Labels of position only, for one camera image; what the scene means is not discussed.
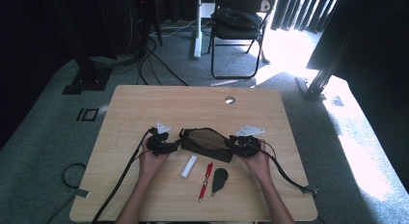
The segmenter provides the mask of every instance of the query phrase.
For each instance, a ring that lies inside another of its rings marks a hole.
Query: floor
[[[320,187],[314,198],[319,218],[312,223],[407,222],[409,196],[347,82],[331,78],[324,91],[327,99],[322,102],[303,100],[297,88],[295,77],[314,78],[316,74],[305,66],[319,34],[268,32],[264,51],[270,63],[261,64],[259,73],[250,80],[214,80],[209,73],[208,54],[193,59],[191,32],[167,33],[169,38],[164,38],[164,46],[157,47],[155,54],[191,86],[280,90],[309,182]],[[120,61],[129,57],[122,55]],[[106,65],[118,63],[105,58],[94,60]],[[0,152],[1,224],[73,223],[69,220],[73,191],[61,182],[61,173],[73,162],[88,162],[115,87],[136,84],[141,69],[151,84],[157,84],[157,78],[166,85],[180,84],[154,57],[141,65],[117,65],[105,91],[85,91],[77,96],[61,95],[78,71],[75,62],[68,62],[55,73]],[[239,65],[234,69],[246,68]],[[94,122],[75,121],[78,111],[95,107],[100,112]],[[81,174],[74,176],[79,182]]]

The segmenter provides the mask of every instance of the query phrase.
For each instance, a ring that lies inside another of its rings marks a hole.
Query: black curtain
[[[278,0],[271,29],[322,32],[338,0]]]
[[[409,0],[340,0],[308,69],[326,70],[342,40],[353,37],[353,42],[338,59],[334,75],[347,81],[397,175],[409,191],[407,17]]]

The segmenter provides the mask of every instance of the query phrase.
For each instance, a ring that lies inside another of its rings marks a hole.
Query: red pen
[[[204,177],[204,185],[202,186],[201,195],[199,195],[199,202],[201,202],[202,199],[203,199],[204,196],[205,196],[205,188],[206,188],[206,186],[207,186],[208,177],[210,177],[211,168],[213,168],[213,162],[210,162],[210,163],[207,165],[207,171],[205,171],[205,177]]]

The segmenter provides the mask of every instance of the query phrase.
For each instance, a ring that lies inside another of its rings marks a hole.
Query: black pouch
[[[231,140],[212,128],[182,129],[179,134],[180,147],[224,162],[232,161],[232,151],[228,147]]]
[[[258,29],[262,23],[262,18],[257,14],[243,13],[226,7],[219,8],[216,19],[230,26],[243,29]]]

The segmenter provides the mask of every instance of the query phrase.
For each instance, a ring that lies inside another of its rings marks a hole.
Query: black cable
[[[99,211],[96,213],[94,220],[93,220],[93,224],[96,224],[96,222],[98,221],[99,217],[101,216],[102,212],[105,210],[106,206],[108,206],[109,202],[112,200],[112,198],[115,196],[115,194],[117,193],[118,189],[121,186],[121,183],[123,182],[123,179],[125,178],[127,172],[129,171],[130,166],[132,165],[133,161],[138,158],[136,155],[139,152],[139,149],[142,146],[142,143],[144,142],[145,138],[147,137],[147,135],[149,133],[151,133],[153,130],[153,128],[147,130],[147,132],[145,132],[144,136],[141,139],[141,142],[139,142],[138,147],[136,148],[135,152],[133,153],[132,157],[129,159],[128,163],[126,164],[125,169],[123,170],[123,174],[121,175],[120,179],[117,182],[117,185],[115,185],[114,189],[112,190],[111,194],[108,196],[108,198],[105,200],[105,202],[102,204],[101,208],[99,209]]]
[[[144,81],[145,85],[148,85],[147,80],[145,80],[145,77],[142,74],[142,66],[144,65],[145,61],[147,61],[149,56],[150,56],[150,54],[146,54],[145,58],[141,61],[141,64],[139,64],[139,68],[138,68],[139,74],[138,74],[138,77],[136,78],[136,85],[138,85],[139,78],[141,78]]]
[[[136,156],[135,158],[132,159],[132,162],[135,161],[137,158],[141,157],[141,155],[143,155],[143,154],[145,154],[145,153],[147,153],[147,152],[149,152],[149,150],[146,150],[146,151],[144,151],[144,152],[141,152],[138,156]]]
[[[67,180],[66,180],[66,173],[67,173],[68,169],[70,169],[71,167],[74,167],[74,166],[81,166],[81,167],[84,168],[84,171],[85,171],[85,169],[87,168],[87,166],[85,166],[85,164],[83,164],[83,163],[73,163],[73,164],[70,164],[69,166],[67,166],[67,167],[63,170],[63,173],[62,173],[62,175],[61,175],[61,178],[62,178],[62,180],[63,180],[63,183],[64,183],[67,187],[75,188],[75,189],[76,189],[76,188],[79,188],[79,184],[78,184],[78,185],[72,185],[72,184],[70,184],[69,182],[67,182]],[[65,208],[65,207],[69,204],[69,202],[71,202],[74,198],[75,198],[75,196],[71,195],[71,196],[64,202],[64,204],[63,204],[56,212],[54,212],[54,214],[52,214],[52,216],[51,216],[50,218],[48,218],[48,220],[47,220],[47,222],[46,222],[45,224],[51,223],[52,220],[57,216],[57,214],[60,213],[61,210],[63,210],[63,208]]]
[[[264,151],[264,150],[258,149],[258,148],[254,147],[254,146],[252,146],[252,145],[249,145],[249,146],[250,146],[250,148],[256,149],[256,150],[258,150],[258,151],[260,151],[260,152],[262,152],[262,153],[268,155],[268,157],[270,157],[270,159],[271,159],[271,160],[274,162],[274,164],[277,166],[277,169],[279,170],[280,175],[281,175],[284,179],[286,179],[287,182],[289,182],[289,183],[291,183],[292,185],[298,187],[299,189],[301,189],[301,191],[306,191],[306,192],[309,192],[309,193],[312,193],[312,194],[316,194],[316,191],[311,190],[311,189],[309,189],[309,188],[307,188],[307,187],[305,187],[305,186],[303,186],[303,185],[300,185],[300,184],[298,184],[297,182],[293,181],[291,178],[289,178],[289,177],[286,175],[286,172],[283,170],[283,168],[282,168],[281,165],[279,164],[279,162],[277,161],[277,159],[276,159],[273,155],[269,154],[268,152],[266,152],[266,151]]]
[[[156,49],[157,44],[156,44],[156,42],[153,42],[153,43],[154,43],[154,49]],[[153,70],[153,64],[152,64],[152,59],[151,58],[150,58],[150,70],[152,71],[154,78],[156,78],[156,81],[159,83],[159,85],[162,86],[162,82],[159,80],[159,78],[157,77],[155,71]]]
[[[71,202],[74,198],[75,198],[75,196],[70,196],[66,200],[66,202],[56,212],[54,212],[54,214],[48,219],[48,221],[45,224],[51,223],[51,221],[54,219],[54,217],[57,216],[57,214],[60,213],[61,210],[63,210],[63,208],[65,208],[69,204],[69,202]]]
[[[327,224],[327,223],[324,221],[324,219],[322,219],[322,217],[318,216],[317,219],[318,219],[320,222],[322,222],[322,224]]]
[[[67,167],[64,169],[61,178],[62,178],[62,180],[63,180],[63,183],[64,183],[67,187],[70,187],[70,188],[79,188],[79,184],[78,184],[78,185],[72,185],[72,184],[68,183],[67,180],[66,180],[67,170],[70,169],[71,167],[74,167],[74,166],[81,166],[81,167],[84,168],[84,171],[85,171],[85,169],[87,168],[87,166],[85,166],[85,164],[83,164],[83,163],[73,163],[73,164],[70,164],[69,166],[67,166]]]
[[[260,142],[268,145],[268,147],[270,147],[270,149],[273,151],[274,157],[277,159],[276,151],[274,150],[273,146],[271,146],[269,143],[267,143],[265,141],[260,141]]]
[[[168,69],[168,71],[169,71],[171,74],[173,74],[181,83],[183,83],[185,86],[188,86],[188,84],[187,84],[185,81],[183,81],[183,79],[181,79],[179,76],[177,76],[177,74],[175,74],[175,73],[168,67],[168,65],[166,65],[166,64],[162,61],[162,59],[160,59],[156,54],[154,54],[153,51],[151,51],[148,47],[147,47],[147,50],[150,52],[151,55],[153,55],[157,60],[159,60],[160,63],[162,63],[163,66],[165,66],[166,69]]]

